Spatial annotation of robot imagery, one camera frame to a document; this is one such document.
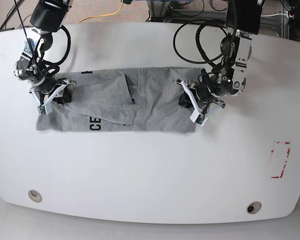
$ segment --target floor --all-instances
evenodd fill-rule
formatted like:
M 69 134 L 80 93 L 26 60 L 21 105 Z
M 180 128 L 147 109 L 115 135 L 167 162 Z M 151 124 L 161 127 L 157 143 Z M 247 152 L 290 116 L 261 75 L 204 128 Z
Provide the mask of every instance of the floor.
M 193 0 L 192 3 L 184 6 L 184 9 L 202 10 L 203 6 L 205 10 L 212 10 L 209 4 L 210 0 Z M 0 25 L 6 18 L 7 13 L 14 5 L 12 0 L 0 0 Z M 37 5 L 35 0 L 24 0 L 20 6 L 20 13 L 22 19 L 25 19 L 28 15 L 32 14 Z M 213 5 L 216 9 L 224 8 L 227 3 L 222 0 L 213 0 Z M 273 14 L 278 11 L 279 2 L 277 0 L 266 0 L 266 4 L 263 8 L 263 14 Z M 112 13 L 118 10 L 120 7 L 119 0 L 74 0 L 72 9 L 69 11 L 65 24 L 78 23 L 85 17 Z M 99 17 L 89 19 L 87 22 L 144 22 L 149 16 L 148 5 L 145 0 L 134 0 L 131 5 L 123 5 L 122 10 L 112 16 Z M 24 23 L 30 25 L 30 17 L 28 17 Z M 20 20 L 17 13 L 15 13 L 7 24 L 7 28 L 17 28 L 20 26 Z

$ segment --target white table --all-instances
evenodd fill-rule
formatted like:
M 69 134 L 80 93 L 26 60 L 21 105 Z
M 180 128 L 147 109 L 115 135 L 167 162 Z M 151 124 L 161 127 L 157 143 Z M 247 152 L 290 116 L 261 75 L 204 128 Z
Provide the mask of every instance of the white table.
M 72 37 L 61 72 L 139 67 L 197 67 L 172 47 L 178 24 L 67 25 Z M 177 39 L 181 54 L 201 60 L 196 26 Z M 223 33 L 207 28 L 208 56 Z M 289 215 L 300 195 L 300 43 L 254 36 L 246 89 L 225 97 L 194 134 L 161 132 L 38 132 L 27 82 L 13 74 L 25 37 L 0 32 L 0 197 L 11 204 L 86 218 L 161 224 L 254 221 Z M 46 59 L 58 61 L 66 36 L 54 34 Z M 270 160 L 275 141 L 290 142 Z M 35 203 L 29 190 L 42 195 Z M 247 206 L 261 202 L 257 214 Z

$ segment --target gray fabric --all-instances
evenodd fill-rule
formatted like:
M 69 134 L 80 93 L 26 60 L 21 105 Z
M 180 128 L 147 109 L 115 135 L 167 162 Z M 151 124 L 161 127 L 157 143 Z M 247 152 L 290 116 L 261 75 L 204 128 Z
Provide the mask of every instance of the gray fabric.
M 179 106 L 181 80 L 196 80 L 199 68 L 127 68 L 92 73 L 59 73 L 76 80 L 69 86 L 72 101 L 52 104 L 39 116 L 36 129 L 56 131 L 163 131 L 191 133 L 191 109 Z

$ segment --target yellow cable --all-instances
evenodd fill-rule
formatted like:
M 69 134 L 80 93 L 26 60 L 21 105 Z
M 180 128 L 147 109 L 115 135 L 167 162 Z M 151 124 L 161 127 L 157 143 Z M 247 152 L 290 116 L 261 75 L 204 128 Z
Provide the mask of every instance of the yellow cable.
M 124 1 L 122 0 L 121 6 L 120 6 L 120 8 L 119 8 L 118 11 L 113 12 L 113 13 L 109 13 L 109 14 L 104 14 L 104 15 L 89 16 L 89 17 L 86 17 L 85 19 L 81 20 L 80 23 L 82 23 L 82 22 L 84 22 L 85 20 L 88 20 L 88 19 L 94 19 L 94 18 L 100 18 L 100 17 L 107 17 L 107 16 L 115 15 L 118 12 L 120 12 L 120 10 L 122 9 L 123 5 L 124 5 Z

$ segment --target table surface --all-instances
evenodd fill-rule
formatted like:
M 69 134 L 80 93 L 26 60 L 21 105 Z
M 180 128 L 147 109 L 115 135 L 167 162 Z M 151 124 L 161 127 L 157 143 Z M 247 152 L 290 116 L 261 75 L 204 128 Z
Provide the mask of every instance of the table surface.
M 61 72 L 198 67 L 176 56 L 172 39 L 178 27 L 142 22 L 67 25 L 72 47 Z M 185 57 L 200 61 L 196 29 L 185 27 L 177 47 Z M 212 27 L 202 32 L 208 56 L 219 54 L 223 37 Z M 226 108 L 214 112 L 195 133 L 175 134 L 36 131 L 30 85 L 13 74 L 24 41 L 20 29 L 0 32 L 0 197 L 5 202 L 65 215 L 159 224 L 272 219 L 295 208 L 300 195 L 300 43 L 253 36 L 245 92 L 225 97 Z M 66 36 L 60 31 L 53 41 L 45 58 L 57 62 L 66 50 Z M 274 148 L 277 153 L 275 141 L 290 142 L 282 178 L 271 178 L 283 167 L 280 156 L 271 154 Z M 29 190 L 40 192 L 42 202 L 31 201 Z M 248 214 L 248 205 L 256 201 L 261 210 Z

